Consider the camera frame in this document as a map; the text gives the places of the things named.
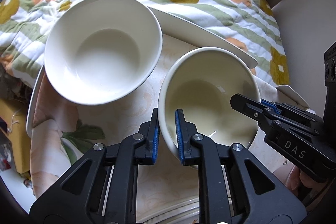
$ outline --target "leaf pattern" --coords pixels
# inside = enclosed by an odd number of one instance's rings
[[[77,157],[76,154],[73,152],[73,150],[71,150],[68,146],[66,146],[65,144],[62,143],[62,146],[65,150],[65,152],[67,153],[67,156],[69,157],[70,163],[71,165],[73,165],[76,161],[77,161]]]
[[[91,142],[86,141],[84,139],[76,139],[76,138],[73,138],[73,137],[63,137],[63,138],[69,140],[83,154],[86,151],[88,151],[93,145]]]
[[[63,137],[80,138],[88,140],[105,139],[105,134],[101,127],[89,124],[83,124],[80,119],[77,121],[77,129],[75,132],[63,132]]]

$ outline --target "bowl rim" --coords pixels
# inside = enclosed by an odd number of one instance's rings
[[[158,115],[158,119],[159,119],[161,134],[162,134],[163,139],[165,140],[169,150],[174,154],[174,156],[176,158],[179,158],[179,150],[178,150],[177,146],[175,145],[175,143],[173,142],[173,139],[171,138],[171,136],[169,134],[166,119],[165,119],[165,116],[166,116],[165,101],[166,101],[167,90],[168,90],[169,84],[170,84],[173,76],[175,75],[176,71],[179,69],[181,64],[184,63],[184,61],[186,61],[187,59],[189,59],[193,55],[198,54],[200,52],[205,52],[205,51],[222,52],[222,53],[228,54],[228,55],[232,56],[233,58],[235,58],[236,60],[238,60],[240,62],[240,64],[244,67],[244,69],[248,72],[248,75],[251,78],[251,80],[253,81],[254,87],[256,88],[258,101],[259,102],[261,101],[258,85],[257,85],[257,82],[254,79],[254,76],[253,76],[252,72],[250,71],[250,69],[247,67],[247,65],[238,56],[234,55],[233,53],[231,53],[227,50],[224,50],[222,48],[217,48],[217,47],[196,48],[196,49],[184,54],[169,69],[166,77],[164,78],[164,80],[162,82],[162,86],[161,86],[160,93],[159,93],[159,99],[158,99],[158,102],[157,102],[157,115]],[[248,145],[246,147],[247,149],[251,146],[255,136],[257,135],[257,131],[258,131],[258,125],[257,125],[257,130],[256,130],[253,138],[251,138],[251,141],[248,143]]]
[[[48,51],[48,45],[50,44],[50,42],[49,42],[50,41],[50,35],[52,34],[53,30],[56,28],[59,20],[61,18],[63,18],[65,14],[67,14],[67,13],[69,14],[71,11],[74,11],[74,9],[80,9],[83,5],[88,5],[88,4],[96,2],[96,1],[98,1],[98,0],[83,0],[83,1],[80,1],[77,4],[75,4],[73,7],[70,7],[70,9],[68,9],[63,15],[61,15],[60,18],[54,23],[53,27],[51,28],[51,30],[49,32],[49,35],[48,35],[48,38],[47,38],[47,41],[46,41],[46,44],[45,44],[45,48],[44,48],[44,57],[43,57],[44,68],[45,68],[45,73],[48,77],[48,80],[49,80],[50,84],[62,97],[64,97],[65,99],[67,99],[67,100],[69,100],[69,101],[71,101],[75,104],[79,104],[79,105],[88,105],[88,106],[90,106],[90,105],[104,105],[104,104],[108,104],[108,103],[114,102],[116,100],[119,100],[119,99],[125,97],[126,95],[132,93],[134,90],[136,90],[139,86],[141,86],[147,80],[147,78],[150,76],[150,74],[155,69],[155,67],[156,67],[156,65],[159,61],[159,58],[160,58],[160,55],[161,55],[161,52],[162,52],[162,46],[163,46],[162,30],[161,30],[160,24],[158,22],[158,19],[156,18],[154,13],[146,5],[142,4],[140,1],[130,0],[130,1],[134,1],[134,3],[137,3],[137,4],[145,7],[145,9],[153,17],[154,22],[156,23],[156,28],[159,31],[159,39],[158,39],[159,50],[157,51],[154,62],[152,63],[152,65],[151,65],[150,69],[147,71],[147,73],[138,82],[136,82],[136,84],[131,89],[127,89],[125,92],[121,93],[117,97],[114,97],[114,98],[108,97],[108,99],[105,99],[104,101],[100,101],[100,102],[87,103],[87,102],[85,102],[85,97],[83,97],[83,99],[84,99],[83,101],[82,100],[73,100],[73,99],[71,99],[71,96],[68,96],[66,94],[62,94],[61,92],[59,92],[58,89],[55,87],[53,81],[51,81],[50,78],[49,78],[49,75],[52,75],[53,73],[52,73],[52,70],[49,70],[49,65],[48,65],[49,63],[46,62],[46,57],[53,55],[52,53],[50,53],[50,54],[47,53],[47,52],[49,52]]]

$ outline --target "metal screw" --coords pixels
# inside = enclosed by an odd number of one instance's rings
[[[93,149],[96,150],[96,151],[102,150],[103,148],[104,148],[104,145],[102,143],[96,143],[93,146]]]
[[[133,139],[134,139],[134,140],[139,141],[139,140],[141,140],[142,138],[143,138],[143,135],[142,135],[141,133],[136,133],[136,134],[133,135]]]
[[[232,145],[232,148],[233,148],[234,150],[236,150],[236,151],[240,151],[240,150],[243,149],[243,146],[242,146],[240,143],[234,143],[234,144]]]
[[[193,135],[193,138],[194,138],[194,140],[196,140],[196,141],[200,141],[200,140],[203,139],[203,135],[202,135],[202,134],[198,134],[198,133],[196,133],[196,134]]]

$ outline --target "white wall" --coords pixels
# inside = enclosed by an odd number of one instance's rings
[[[273,8],[291,86],[323,116],[324,52],[336,41],[336,0],[283,0]]]

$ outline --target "white bowl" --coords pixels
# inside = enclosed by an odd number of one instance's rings
[[[154,14],[136,0],[84,0],[56,22],[44,66],[52,86],[83,105],[118,100],[154,70],[162,32]]]
[[[248,67],[234,54],[216,47],[197,48],[183,55],[168,71],[160,90],[158,116],[169,150],[179,158],[175,110],[216,143],[249,147],[258,123],[233,110],[231,96],[240,93],[260,102],[257,84]]]

